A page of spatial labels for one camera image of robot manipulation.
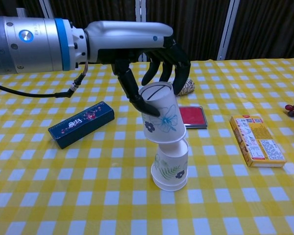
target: cup with blue flower print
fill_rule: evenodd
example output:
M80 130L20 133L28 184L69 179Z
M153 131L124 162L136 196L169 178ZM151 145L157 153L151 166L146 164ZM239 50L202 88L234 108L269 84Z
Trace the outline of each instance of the cup with blue flower print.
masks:
M160 144L151 167L155 184L163 190L179 190L187 183L188 143Z
M155 82L140 89L147 104L157 108L159 117L142 114L144 134L155 143L173 143L185 137L186 128L173 92L172 84Z

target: blue box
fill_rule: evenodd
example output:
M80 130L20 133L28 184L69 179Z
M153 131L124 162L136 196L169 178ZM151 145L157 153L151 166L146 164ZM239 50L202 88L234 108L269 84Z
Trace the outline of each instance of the blue box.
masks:
M113 109L102 101L48 128L48 131L63 149L113 119Z

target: table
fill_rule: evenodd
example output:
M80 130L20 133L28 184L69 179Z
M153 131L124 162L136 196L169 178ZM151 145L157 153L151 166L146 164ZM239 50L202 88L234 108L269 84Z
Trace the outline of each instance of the table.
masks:
M66 91L78 71L0 76L31 93ZM141 81L147 63L132 65ZM0 234L294 234L294 59L194 61L196 89L180 105L203 106L207 130L188 130L189 179L161 191L150 166L157 145L143 135L110 66L91 65L71 99L0 91ZM116 119L61 150L48 133L99 101ZM232 115L260 115L288 162L248 168Z

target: red ink pad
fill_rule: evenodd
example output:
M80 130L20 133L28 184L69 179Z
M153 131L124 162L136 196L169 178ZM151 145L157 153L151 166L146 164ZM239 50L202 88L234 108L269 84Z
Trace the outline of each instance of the red ink pad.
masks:
M207 128L208 123L202 107L179 107L186 128Z

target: paper cup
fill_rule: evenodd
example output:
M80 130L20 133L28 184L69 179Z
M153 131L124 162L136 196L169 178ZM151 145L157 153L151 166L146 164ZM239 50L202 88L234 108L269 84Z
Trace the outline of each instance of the paper cup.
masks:
M183 139L186 128L172 85L168 82L151 83L141 88L139 94L160 112L160 117L142 114L146 138L155 143L173 143Z
M158 146L151 174L157 186L166 190L168 186L180 189L187 182L188 143L185 139Z

